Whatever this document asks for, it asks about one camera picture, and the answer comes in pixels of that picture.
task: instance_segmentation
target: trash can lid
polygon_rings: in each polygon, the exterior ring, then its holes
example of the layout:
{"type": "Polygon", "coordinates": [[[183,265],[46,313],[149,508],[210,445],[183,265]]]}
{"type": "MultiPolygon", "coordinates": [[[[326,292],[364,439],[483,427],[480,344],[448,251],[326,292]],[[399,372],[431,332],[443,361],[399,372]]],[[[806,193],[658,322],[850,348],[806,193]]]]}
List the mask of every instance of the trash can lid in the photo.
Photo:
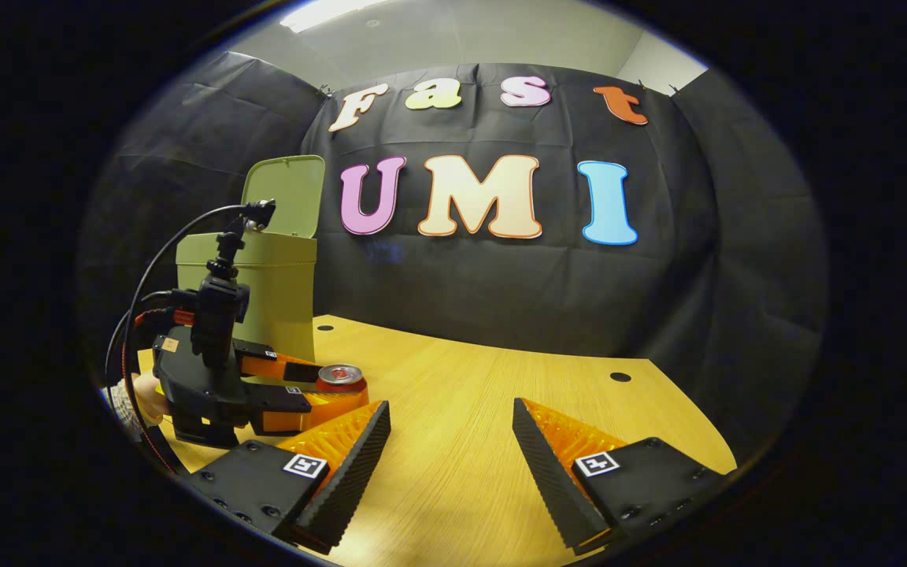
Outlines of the trash can lid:
{"type": "Polygon", "coordinates": [[[252,166],[244,180],[242,203],[274,198],[275,214],[265,232],[312,238],[323,187],[320,155],[275,157],[252,166]]]}

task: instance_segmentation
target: ceiling light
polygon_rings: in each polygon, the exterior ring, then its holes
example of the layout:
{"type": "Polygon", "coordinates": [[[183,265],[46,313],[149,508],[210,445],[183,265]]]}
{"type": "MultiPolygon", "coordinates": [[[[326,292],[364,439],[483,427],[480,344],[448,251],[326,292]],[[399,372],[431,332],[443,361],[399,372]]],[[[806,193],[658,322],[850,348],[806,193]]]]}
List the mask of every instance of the ceiling light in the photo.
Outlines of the ceiling light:
{"type": "Polygon", "coordinates": [[[386,2],[387,0],[314,0],[295,10],[278,22],[293,32],[303,32],[314,25],[337,18],[349,12],[361,10],[367,6],[386,2]]]}

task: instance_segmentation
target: green trash can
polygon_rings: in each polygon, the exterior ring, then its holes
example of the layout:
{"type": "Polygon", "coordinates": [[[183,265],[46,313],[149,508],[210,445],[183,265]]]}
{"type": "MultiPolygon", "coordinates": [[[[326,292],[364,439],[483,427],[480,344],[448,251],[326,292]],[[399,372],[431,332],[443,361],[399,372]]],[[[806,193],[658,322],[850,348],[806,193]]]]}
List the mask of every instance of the green trash can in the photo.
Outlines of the green trash can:
{"type": "MultiPolygon", "coordinates": [[[[255,164],[244,182],[242,203],[275,199],[275,214],[262,232],[244,234],[237,252],[237,283],[251,287],[244,322],[233,336],[314,362],[313,266],[324,159],[296,155],[255,164]]],[[[192,234],[177,245],[177,286],[197,290],[217,254],[217,233],[192,234]]]]}

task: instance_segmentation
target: black cable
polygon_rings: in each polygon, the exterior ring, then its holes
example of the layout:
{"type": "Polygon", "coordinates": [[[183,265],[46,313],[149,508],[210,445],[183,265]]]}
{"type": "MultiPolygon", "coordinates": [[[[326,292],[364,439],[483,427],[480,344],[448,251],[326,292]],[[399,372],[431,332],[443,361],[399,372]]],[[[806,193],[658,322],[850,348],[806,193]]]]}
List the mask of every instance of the black cable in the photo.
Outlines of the black cable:
{"type": "MultiPolygon", "coordinates": [[[[149,274],[152,273],[152,269],[156,265],[156,262],[159,261],[159,258],[161,258],[161,256],[163,254],[166,254],[166,251],[171,246],[176,245],[177,242],[179,242],[181,240],[181,238],[183,238],[187,234],[187,231],[190,231],[199,222],[202,222],[211,216],[215,216],[219,213],[226,213],[226,212],[230,212],[230,211],[241,211],[242,212],[245,209],[247,209],[247,207],[245,205],[229,205],[228,207],[220,207],[219,209],[212,209],[212,211],[209,211],[208,213],[201,215],[197,219],[194,219],[194,221],[187,223],[187,226],[184,226],[179,231],[177,231],[177,233],[174,234],[174,236],[172,238],[170,238],[170,240],[167,240],[166,244],[163,245],[163,247],[161,249],[159,249],[159,252],[156,252],[156,255],[154,256],[154,258],[152,258],[152,261],[149,262],[149,265],[145,269],[145,273],[142,274],[142,279],[139,281],[138,287],[135,289],[135,295],[132,295],[132,305],[129,306],[128,312],[135,313],[135,308],[136,308],[136,306],[138,306],[138,302],[139,302],[139,296],[142,294],[142,287],[145,286],[146,281],[149,279],[149,274]]],[[[134,387],[134,384],[132,383],[132,365],[130,364],[130,358],[129,358],[129,352],[133,351],[134,348],[128,348],[128,339],[129,339],[129,337],[131,337],[131,334],[132,334],[131,330],[132,330],[132,318],[126,317],[125,318],[125,333],[124,333],[125,348],[122,349],[123,352],[122,352],[121,356],[122,356],[122,364],[123,364],[123,366],[127,367],[128,370],[127,370],[127,372],[125,370],[122,370],[122,374],[124,374],[122,376],[122,378],[123,378],[123,380],[125,380],[125,387],[128,388],[128,391],[134,392],[135,387],[134,387]]],[[[132,409],[134,410],[134,413],[135,413],[135,419],[138,420],[139,427],[142,428],[142,431],[145,431],[146,430],[145,420],[142,419],[142,413],[139,410],[138,401],[135,398],[135,395],[129,395],[128,397],[131,399],[131,402],[132,402],[132,409]]],[[[159,451],[156,450],[155,447],[154,447],[154,451],[156,452],[156,456],[158,456],[162,460],[163,457],[159,454],[159,451]]]]}
{"type": "MultiPolygon", "coordinates": [[[[169,296],[170,291],[154,291],[154,293],[148,294],[146,297],[142,298],[142,302],[169,296]]],[[[114,406],[114,395],[111,394],[111,384],[110,380],[107,380],[107,376],[111,369],[111,352],[114,351],[114,343],[117,341],[118,333],[121,332],[121,328],[124,326],[125,319],[127,318],[128,312],[126,311],[124,315],[121,316],[121,320],[118,321],[117,326],[114,327],[114,332],[111,333],[111,342],[107,343],[107,356],[104,357],[104,388],[107,390],[107,401],[110,402],[111,412],[114,413],[114,417],[118,417],[118,409],[114,406]]]]}

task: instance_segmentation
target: soda can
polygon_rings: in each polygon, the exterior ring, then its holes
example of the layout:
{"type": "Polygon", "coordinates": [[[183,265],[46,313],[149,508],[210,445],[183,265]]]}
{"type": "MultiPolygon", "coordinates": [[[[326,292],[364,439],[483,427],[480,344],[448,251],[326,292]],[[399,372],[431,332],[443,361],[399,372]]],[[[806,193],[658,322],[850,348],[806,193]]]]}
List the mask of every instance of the soda can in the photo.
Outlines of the soda can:
{"type": "Polygon", "coordinates": [[[317,390],[362,391],[364,388],[363,371],[352,364],[328,364],[317,371],[317,390]]]}

